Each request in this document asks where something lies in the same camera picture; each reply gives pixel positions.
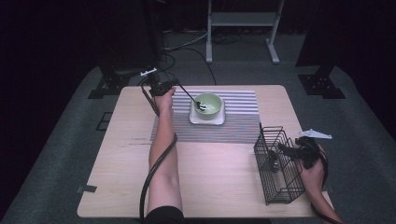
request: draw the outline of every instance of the sleeve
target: sleeve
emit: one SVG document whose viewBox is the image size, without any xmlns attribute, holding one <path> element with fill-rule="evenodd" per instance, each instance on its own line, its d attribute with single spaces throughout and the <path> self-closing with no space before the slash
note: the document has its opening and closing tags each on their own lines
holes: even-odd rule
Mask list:
<svg viewBox="0 0 396 224">
<path fill-rule="evenodd" d="M 184 216 L 174 206 L 162 206 L 149 212 L 144 224 L 184 224 Z"/>
</svg>

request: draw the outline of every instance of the gray carpet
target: gray carpet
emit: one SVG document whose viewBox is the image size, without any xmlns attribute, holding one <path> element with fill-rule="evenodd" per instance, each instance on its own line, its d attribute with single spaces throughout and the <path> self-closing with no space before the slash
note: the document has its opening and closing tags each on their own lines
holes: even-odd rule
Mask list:
<svg viewBox="0 0 396 224">
<path fill-rule="evenodd" d="M 196 35 L 170 34 L 168 46 Z M 352 79 L 334 68 L 331 79 L 346 99 L 324 100 L 307 96 L 298 74 L 315 73 L 317 67 L 295 67 L 303 35 L 278 35 L 275 45 L 281 64 L 271 63 L 263 44 L 266 35 L 236 36 L 239 41 L 215 45 L 210 65 L 218 85 L 282 85 L 286 88 L 303 130 L 330 133 L 333 140 L 318 140 L 328 154 L 330 175 L 326 187 L 333 205 L 345 223 L 396 223 L 396 143 L 361 98 Z M 189 46 L 205 55 L 205 44 Z M 205 61 L 195 51 L 170 53 L 176 58 L 168 72 L 183 85 L 213 85 Z M 165 58 L 163 67 L 171 64 Z M 93 68 L 81 82 L 54 128 L 34 168 L 9 207 L 1 223 L 138 223 L 132 218 L 81 218 L 77 215 L 81 194 L 87 183 L 104 132 L 96 126 L 105 112 L 111 112 L 118 96 L 88 99 L 101 73 Z M 131 78 L 135 85 L 140 77 Z M 219 220 L 200 220 L 219 223 Z M 272 223 L 319 223 L 318 219 L 272 219 Z M 237 219 L 233 223 L 262 223 Z"/>
</svg>

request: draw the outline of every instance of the wire basket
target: wire basket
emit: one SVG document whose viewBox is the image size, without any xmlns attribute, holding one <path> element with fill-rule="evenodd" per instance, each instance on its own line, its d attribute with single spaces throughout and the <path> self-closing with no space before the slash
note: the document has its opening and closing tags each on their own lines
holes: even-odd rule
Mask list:
<svg viewBox="0 0 396 224">
<path fill-rule="evenodd" d="M 265 203 L 291 203 L 304 193 L 301 167 L 279 149 L 279 144 L 293 147 L 283 127 L 262 127 L 254 145 Z"/>
</svg>

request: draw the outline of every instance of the wooden table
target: wooden table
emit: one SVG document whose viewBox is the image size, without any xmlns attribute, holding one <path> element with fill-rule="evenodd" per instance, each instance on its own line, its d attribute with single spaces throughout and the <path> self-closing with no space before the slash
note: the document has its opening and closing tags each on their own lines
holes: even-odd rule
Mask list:
<svg viewBox="0 0 396 224">
<path fill-rule="evenodd" d="M 191 90 L 254 91 L 263 126 L 283 126 L 291 139 L 300 123 L 282 86 L 186 86 Z M 84 192 L 81 217 L 139 217 L 149 170 L 155 114 L 140 87 L 122 90 Z M 265 205 L 254 144 L 177 142 L 185 217 L 312 217 L 303 194 L 289 204 Z"/>
</svg>

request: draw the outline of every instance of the metal stand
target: metal stand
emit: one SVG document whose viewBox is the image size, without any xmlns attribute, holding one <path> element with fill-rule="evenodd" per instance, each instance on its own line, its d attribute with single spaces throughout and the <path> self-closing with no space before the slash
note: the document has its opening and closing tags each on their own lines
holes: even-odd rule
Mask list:
<svg viewBox="0 0 396 224">
<path fill-rule="evenodd" d="M 105 64 L 99 66 L 102 71 L 96 90 L 92 90 L 88 99 L 102 99 L 104 95 L 120 95 L 123 87 L 128 86 L 130 77 L 122 77 L 117 74 L 111 65 Z"/>
<path fill-rule="evenodd" d="M 274 64 L 280 63 L 274 47 L 277 26 L 279 25 L 285 0 L 279 0 L 277 12 L 212 12 L 212 0 L 208 0 L 206 62 L 212 63 L 213 26 L 272 26 L 271 37 L 265 40 Z"/>
<path fill-rule="evenodd" d="M 345 99 L 342 91 L 334 86 L 329 78 L 334 64 L 321 65 L 315 74 L 298 75 L 308 95 L 321 95 L 323 99 Z"/>
</svg>

